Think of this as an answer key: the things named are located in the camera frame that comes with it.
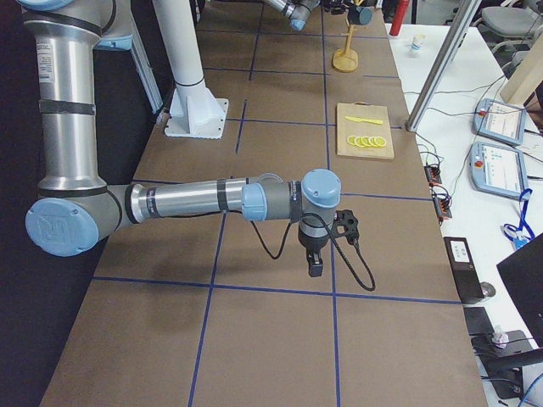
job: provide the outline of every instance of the lemon slice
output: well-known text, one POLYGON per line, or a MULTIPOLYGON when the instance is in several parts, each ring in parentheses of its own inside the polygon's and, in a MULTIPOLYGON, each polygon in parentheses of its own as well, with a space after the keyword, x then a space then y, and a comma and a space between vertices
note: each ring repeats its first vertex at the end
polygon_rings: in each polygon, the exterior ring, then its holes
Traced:
POLYGON ((347 137, 347 143, 350 144, 351 146, 358 147, 356 145, 355 139, 356 139, 356 136, 348 136, 347 137))
POLYGON ((362 137, 360 137, 360 136, 355 138, 355 144, 359 148, 366 148, 367 147, 367 145, 362 142, 362 137))

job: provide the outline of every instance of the white cup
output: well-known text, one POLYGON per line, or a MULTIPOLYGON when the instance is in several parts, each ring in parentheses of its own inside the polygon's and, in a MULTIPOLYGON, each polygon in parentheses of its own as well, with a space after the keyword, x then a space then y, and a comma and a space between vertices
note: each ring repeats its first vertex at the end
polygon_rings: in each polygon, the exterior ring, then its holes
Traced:
POLYGON ((423 46, 424 38, 426 36, 424 34, 416 34, 413 37, 413 42, 411 43, 411 49, 414 51, 418 51, 423 46))

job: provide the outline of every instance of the control tablet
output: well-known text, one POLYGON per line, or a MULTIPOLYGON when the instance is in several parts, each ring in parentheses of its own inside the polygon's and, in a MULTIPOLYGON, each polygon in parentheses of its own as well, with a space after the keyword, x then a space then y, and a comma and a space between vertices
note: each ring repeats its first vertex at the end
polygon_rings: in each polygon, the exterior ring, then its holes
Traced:
POLYGON ((483 99, 473 117, 473 131, 510 146, 519 146, 523 143, 525 122, 526 109, 483 99))
POLYGON ((523 154, 514 148, 476 142, 469 164, 473 184, 480 191, 518 199, 528 187, 523 154))

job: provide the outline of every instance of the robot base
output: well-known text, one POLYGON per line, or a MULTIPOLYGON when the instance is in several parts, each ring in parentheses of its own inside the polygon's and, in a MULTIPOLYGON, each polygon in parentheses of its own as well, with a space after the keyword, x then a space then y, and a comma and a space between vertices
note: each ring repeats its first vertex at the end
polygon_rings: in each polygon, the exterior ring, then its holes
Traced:
POLYGON ((221 138, 227 118, 228 99, 213 98, 210 102, 216 103, 217 109, 214 109, 216 113, 211 115, 205 123, 195 125, 195 120, 191 120, 190 100, 187 103, 188 113, 184 114, 179 98, 174 94, 171 101, 170 119, 164 133, 168 137, 221 138))

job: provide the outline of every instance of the wooden cutting board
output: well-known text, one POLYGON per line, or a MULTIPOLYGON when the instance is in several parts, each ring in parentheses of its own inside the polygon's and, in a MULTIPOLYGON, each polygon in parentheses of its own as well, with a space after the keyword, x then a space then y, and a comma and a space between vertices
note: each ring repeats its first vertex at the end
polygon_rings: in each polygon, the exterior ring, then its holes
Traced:
POLYGON ((337 146, 338 155, 367 159, 393 159, 394 148, 390 133, 389 113, 386 106, 373 106, 354 103, 338 103, 337 107, 337 146), (382 125, 358 123, 347 120, 345 116, 363 119, 382 120, 382 125), (347 143, 349 136, 382 137, 387 144, 384 148, 358 148, 347 143))

